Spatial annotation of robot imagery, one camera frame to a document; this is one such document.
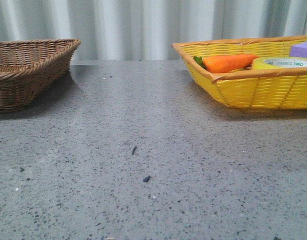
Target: purple sponge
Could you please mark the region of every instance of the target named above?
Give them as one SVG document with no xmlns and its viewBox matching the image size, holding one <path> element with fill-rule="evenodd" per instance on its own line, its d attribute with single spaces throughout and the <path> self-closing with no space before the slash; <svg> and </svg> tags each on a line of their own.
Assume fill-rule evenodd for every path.
<svg viewBox="0 0 307 240">
<path fill-rule="evenodd" d="M 307 58 L 307 41 L 292 45 L 289 56 Z"/>
</svg>

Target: countertop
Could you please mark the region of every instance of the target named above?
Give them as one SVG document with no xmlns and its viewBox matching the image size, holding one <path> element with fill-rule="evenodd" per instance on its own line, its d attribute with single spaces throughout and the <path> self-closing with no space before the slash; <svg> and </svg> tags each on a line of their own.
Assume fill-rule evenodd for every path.
<svg viewBox="0 0 307 240">
<path fill-rule="evenodd" d="M 0 240 L 307 240 L 307 110 L 228 108 L 181 60 L 73 63 L 0 113 Z"/>
</svg>

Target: yellow wicker basket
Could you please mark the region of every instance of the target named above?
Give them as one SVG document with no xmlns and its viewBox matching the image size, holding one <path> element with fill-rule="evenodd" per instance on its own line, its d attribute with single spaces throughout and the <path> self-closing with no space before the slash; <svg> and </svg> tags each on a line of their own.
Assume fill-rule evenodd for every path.
<svg viewBox="0 0 307 240">
<path fill-rule="evenodd" d="M 307 35 L 173 43 L 172 47 L 182 57 L 195 82 L 228 107 L 307 109 L 307 67 L 210 73 L 193 59 L 193 56 L 242 53 L 286 57 L 292 45 L 305 41 Z"/>
<path fill-rule="evenodd" d="M 24 109 L 69 70 L 79 39 L 0 42 L 0 113 Z"/>
</svg>

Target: tape roll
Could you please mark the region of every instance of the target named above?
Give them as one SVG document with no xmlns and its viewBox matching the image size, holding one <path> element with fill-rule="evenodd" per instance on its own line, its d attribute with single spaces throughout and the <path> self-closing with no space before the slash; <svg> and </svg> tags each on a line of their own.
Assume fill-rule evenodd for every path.
<svg viewBox="0 0 307 240">
<path fill-rule="evenodd" d="M 258 57 L 252 62 L 252 69 L 282 69 L 307 67 L 304 57 Z"/>
</svg>

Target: speckled surface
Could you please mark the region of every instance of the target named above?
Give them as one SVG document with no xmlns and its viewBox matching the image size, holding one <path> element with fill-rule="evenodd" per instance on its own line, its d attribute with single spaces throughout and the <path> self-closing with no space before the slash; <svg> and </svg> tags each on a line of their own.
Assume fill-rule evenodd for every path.
<svg viewBox="0 0 307 240">
<path fill-rule="evenodd" d="M 307 111 L 226 108 L 170 60 L 72 65 L 0 113 L 0 240 L 275 237 L 307 240 Z"/>
</svg>

